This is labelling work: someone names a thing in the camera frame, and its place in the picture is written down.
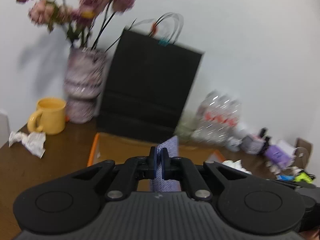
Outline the water bottle left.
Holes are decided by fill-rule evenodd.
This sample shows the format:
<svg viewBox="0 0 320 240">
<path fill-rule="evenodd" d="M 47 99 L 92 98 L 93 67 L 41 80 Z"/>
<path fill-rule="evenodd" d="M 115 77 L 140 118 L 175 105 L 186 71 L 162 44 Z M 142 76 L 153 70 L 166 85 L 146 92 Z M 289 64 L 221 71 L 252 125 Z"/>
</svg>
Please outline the water bottle left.
<svg viewBox="0 0 320 240">
<path fill-rule="evenodd" d="M 209 144 L 221 143 L 217 120 L 220 114 L 220 105 L 220 92 L 217 90 L 211 91 L 201 102 L 195 116 L 196 129 L 191 135 L 193 140 Z"/>
</svg>

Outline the water bottle right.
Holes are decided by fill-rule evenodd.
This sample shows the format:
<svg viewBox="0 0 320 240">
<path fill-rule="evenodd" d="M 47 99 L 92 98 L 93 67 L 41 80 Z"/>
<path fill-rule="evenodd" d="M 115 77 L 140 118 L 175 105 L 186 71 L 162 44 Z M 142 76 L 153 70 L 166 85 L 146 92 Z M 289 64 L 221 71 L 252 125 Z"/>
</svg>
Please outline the water bottle right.
<svg viewBox="0 0 320 240">
<path fill-rule="evenodd" d="M 239 100 L 233 100 L 229 106 L 229 116 L 227 120 L 227 133 L 225 140 L 225 147 L 230 151 L 238 151 L 240 145 L 240 139 L 237 138 L 236 128 L 239 124 L 241 116 L 241 102 Z"/>
</svg>

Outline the purple tissue pack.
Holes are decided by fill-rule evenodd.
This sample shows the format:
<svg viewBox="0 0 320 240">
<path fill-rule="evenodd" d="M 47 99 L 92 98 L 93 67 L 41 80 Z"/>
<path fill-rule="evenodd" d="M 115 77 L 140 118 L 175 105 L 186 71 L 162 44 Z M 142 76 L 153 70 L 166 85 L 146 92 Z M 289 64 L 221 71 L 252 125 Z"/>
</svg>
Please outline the purple tissue pack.
<svg viewBox="0 0 320 240">
<path fill-rule="evenodd" d="M 272 165 L 276 165 L 281 170 L 284 170 L 293 163 L 293 156 L 287 155 L 276 145 L 270 145 L 264 153 L 264 156 L 272 163 Z"/>
</svg>

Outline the glass cup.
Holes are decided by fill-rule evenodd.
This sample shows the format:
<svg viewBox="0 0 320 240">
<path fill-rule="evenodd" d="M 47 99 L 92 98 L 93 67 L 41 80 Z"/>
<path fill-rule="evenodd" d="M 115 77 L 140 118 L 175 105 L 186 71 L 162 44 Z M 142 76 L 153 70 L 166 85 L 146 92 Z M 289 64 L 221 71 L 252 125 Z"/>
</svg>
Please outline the glass cup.
<svg viewBox="0 0 320 240">
<path fill-rule="evenodd" d="M 191 138 L 191 135 L 196 129 L 196 122 L 193 116 L 184 115 L 180 118 L 174 135 L 182 141 L 188 141 Z"/>
</svg>

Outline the crumpled tissue by mug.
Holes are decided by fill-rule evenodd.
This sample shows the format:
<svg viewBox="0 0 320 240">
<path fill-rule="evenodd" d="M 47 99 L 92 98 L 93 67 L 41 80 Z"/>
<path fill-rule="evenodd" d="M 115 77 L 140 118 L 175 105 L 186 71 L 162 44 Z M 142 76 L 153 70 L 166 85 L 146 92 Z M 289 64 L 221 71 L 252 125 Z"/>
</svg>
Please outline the crumpled tissue by mug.
<svg viewBox="0 0 320 240">
<path fill-rule="evenodd" d="M 31 132 L 29 135 L 23 132 L 11 132 L 9 135 L 9 147 L 14 143 L 20 142 L 32 155 L 42 158 L 45 149 L 44 143 L 46 141 L 45 133 Z"/>
</svg>

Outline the purple cloth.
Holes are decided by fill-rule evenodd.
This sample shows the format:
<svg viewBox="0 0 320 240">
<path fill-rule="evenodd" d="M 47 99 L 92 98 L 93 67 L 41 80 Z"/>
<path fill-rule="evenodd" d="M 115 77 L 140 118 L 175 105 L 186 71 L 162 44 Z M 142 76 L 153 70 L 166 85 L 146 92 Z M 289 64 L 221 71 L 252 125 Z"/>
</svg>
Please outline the purple cloth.
<svg viewBox="0 0 320 240">
<path fill-rule="evenodd" d="M 170 158 L 178 157 L 178 137 L 173 136 L 156 146 L 155 178 L 150 182 L 152 192 L 177 192 L 180 183 L 177 180 L 167 179 L 170 173 Z"/>
</svg>

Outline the water bottle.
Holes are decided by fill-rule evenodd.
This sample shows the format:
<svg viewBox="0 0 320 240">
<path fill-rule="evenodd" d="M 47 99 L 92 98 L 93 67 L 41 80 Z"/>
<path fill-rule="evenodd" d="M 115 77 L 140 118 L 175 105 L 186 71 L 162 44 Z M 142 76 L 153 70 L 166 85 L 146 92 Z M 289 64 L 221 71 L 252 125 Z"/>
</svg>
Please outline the water bottle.
<svg viewBox="0 0 320 240">
<path fill-rule="evenodd" d="M 193 140 L 209 144 L 221 143 L 217 120 L 220 114 L 220 105 L 220 92 L 217 90 L 211 91 L 201 102 L 195 116 L 196 129 L 191 135 Z"/>
<path fill-rule="evenodd" d="M 222 145 L 227 140 L 231 103 L 231 97 L 224 94 L 208 108 L 207 117 L 210 121 L 208 141 L 212 144 Z"/>
<path fill-rule="evenodd" d="M 225 147 L 230 151 L 238 151 L 240 145 L 240 139 L 237 138 L 236 128 L 239 124 L 241 116 L 241 102 L 239 100 L 233 100 L 229 106 L 229 116 L 227 120 L 227 133 L 225 140 Z"/>
</svg>

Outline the grey tin box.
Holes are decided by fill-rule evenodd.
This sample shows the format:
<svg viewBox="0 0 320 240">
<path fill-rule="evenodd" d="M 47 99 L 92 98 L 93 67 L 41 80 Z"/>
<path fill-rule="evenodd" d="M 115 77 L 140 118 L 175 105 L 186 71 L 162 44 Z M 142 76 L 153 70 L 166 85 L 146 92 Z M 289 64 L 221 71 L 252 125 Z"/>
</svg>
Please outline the grey tin box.
<svg viewBox="0 0 320 240">
<path fill-rule="evenodd" d="M 263 139 L 249 134 L 242 139 L 240 148 L 247 154 L 257 155 L 261 151 L 264 143 L 265 141 Z"/>
</svg>

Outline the water bottle middle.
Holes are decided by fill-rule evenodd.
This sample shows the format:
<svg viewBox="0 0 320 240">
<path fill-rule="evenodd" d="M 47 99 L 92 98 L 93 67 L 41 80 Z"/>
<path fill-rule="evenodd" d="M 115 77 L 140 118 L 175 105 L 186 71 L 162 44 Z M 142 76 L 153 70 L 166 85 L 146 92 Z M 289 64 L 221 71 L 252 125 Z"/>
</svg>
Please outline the water bottle middle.
<svg viewBox="0 0 320 240">
<path fill-rule="evenodd" d="M 231 103 L 231 97 L 224 94 L 208 108 L 207 117 L 210 121 L 208 141 L 212 144 L 222 145 L 227 140 Z"/>
</svg>

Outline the red cardboard box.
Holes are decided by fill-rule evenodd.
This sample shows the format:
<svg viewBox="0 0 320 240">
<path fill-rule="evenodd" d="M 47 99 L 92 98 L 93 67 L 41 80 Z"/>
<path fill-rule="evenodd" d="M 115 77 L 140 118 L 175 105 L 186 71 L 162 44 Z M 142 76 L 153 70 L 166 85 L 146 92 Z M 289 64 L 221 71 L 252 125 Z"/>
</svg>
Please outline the red cardboard box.
<svg viewBox="0 0 320 240">
<path fill-rule="evenodd" d="M 230 168 L 222 163 L 203 158 L 202 163 L 197 164 L 192 158 L 190 159 L 198 168 L 202 178 L 206 182 L 212 193 L 210 201 L 196 201 L 187 196 L 182 190 L 177 192 L 152 192 L 150 182 L 152 180 L 140 180 L 136 192 L 132 192 L 124 200 L 107 200 L 106 192 L 110 187 L 115 165 L 123 164 L 127 159 L 136 156 L 148 156 L 150 148 L 154 146 L 147 142 L 134 142 L 123 140 L 120 137 L 98 133 L 94 137 L 93 150 L 89 155 L 89 165 L 83 170 L 84 174 L 90 174 L 91 177 L 85 182 L 87 193 L 91 197 L 99 197 L 109 204 L 120 204 L 131 200 L 149 200 L 154 203 L 167 203 L 173 200 L 182 199 L 192 204 L 199 202 L 210 204 L 219 197 L 226 196 L 229 193 L 231 182 L 223 175 L 223 172 L 230 171 Z"/>
</svg>

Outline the green binder clip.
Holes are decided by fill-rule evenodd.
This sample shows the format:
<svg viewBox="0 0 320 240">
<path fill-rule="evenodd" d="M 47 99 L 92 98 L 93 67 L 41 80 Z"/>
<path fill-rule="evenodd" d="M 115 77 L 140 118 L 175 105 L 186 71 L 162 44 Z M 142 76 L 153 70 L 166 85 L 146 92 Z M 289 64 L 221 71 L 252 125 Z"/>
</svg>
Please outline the green binder clip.
<svg viewBox="0 0 320 240">
<path fill-rule="evenodd" d="M 170 40 L 168 38 L 161 38 L 158 42 L 160 46 L 166 47 L 170 43 Z"/>
</svg>

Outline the yellow mug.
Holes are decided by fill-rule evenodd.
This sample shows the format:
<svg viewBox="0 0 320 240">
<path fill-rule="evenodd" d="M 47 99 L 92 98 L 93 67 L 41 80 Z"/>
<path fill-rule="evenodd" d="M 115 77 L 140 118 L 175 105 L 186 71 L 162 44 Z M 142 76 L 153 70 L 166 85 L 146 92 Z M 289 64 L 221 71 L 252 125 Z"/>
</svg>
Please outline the yellow mug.
<svg viewBox="0 0 320 240">
<path fill-rule="evenodd" d="M 37 102 L 36 111 L 27 122 L 28 132 L 44 132 L 56 135 L 65 129 L 66 101 L 60 98 L 42 98 Z"/>
</svg>

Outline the green black tape measure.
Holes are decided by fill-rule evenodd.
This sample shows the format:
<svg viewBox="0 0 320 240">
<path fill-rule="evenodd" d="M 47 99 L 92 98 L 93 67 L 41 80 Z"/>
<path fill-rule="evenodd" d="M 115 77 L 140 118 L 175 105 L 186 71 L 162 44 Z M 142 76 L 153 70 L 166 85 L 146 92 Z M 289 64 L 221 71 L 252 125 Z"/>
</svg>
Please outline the green black tape measure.
<svg viewBox="0 0 320 240">
<path fill-rule="evenodd" d="M 301 171 L 295 176 L 294 181 L 312 184 L 314 179 L 315 176 L 313 174 L 308 174 L 304 171 Z"/>
</svg>

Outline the purple ceramic vase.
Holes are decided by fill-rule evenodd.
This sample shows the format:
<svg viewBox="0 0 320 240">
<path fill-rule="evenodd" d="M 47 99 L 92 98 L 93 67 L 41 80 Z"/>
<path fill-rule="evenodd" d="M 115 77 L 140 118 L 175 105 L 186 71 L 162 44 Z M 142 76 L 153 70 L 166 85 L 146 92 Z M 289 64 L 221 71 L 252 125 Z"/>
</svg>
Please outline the purple ceramic vase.
<svg viewBox="0 0 320 240">
<path fill-rule="evenodd" d="M 63 83 L 67 95 L 66 115 L 70 122 L 84 124 L 93 118 L 105 66 L 104 52 L 84 47 L 70 48 Z"/>
</svg>

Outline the black paper bag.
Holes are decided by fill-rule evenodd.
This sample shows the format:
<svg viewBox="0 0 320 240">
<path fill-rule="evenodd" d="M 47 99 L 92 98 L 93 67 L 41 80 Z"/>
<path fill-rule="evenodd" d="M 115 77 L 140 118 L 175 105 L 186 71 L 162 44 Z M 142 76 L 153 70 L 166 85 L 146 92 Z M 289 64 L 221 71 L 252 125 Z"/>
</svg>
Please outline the black paper bag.
<svg viewBox="0 0 320 240">
<path fill-rule="evenodd" d="M 173 136 L 203 52 L 125 28 L 112 59 L 97 129 L 164 142 Z"/>
</svg>

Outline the white paper ball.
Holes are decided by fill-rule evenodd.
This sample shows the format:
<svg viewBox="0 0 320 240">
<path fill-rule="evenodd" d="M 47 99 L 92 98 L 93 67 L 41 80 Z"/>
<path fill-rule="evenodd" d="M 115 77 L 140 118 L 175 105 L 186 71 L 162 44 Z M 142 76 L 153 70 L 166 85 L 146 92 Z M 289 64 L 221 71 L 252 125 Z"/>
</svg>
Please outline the white paper ball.
<svg viewBox="0 0 320 240">
<path fill-rule="evenodd" d="M 232 160 L 225 160 L 222 162 L 223 165 L 225 166 L 228 166 L 228 167 L 231 167 L 233 169 L 236 169 L 238 171 L 241 171 L 241 172 L 245 172 L 247 174 L 252 174 L 252 172 L 246 170 L 242 164 L 241 164 L 241 160 L 238 160 L 238 161 L 232 161 Z"/>
</svg>

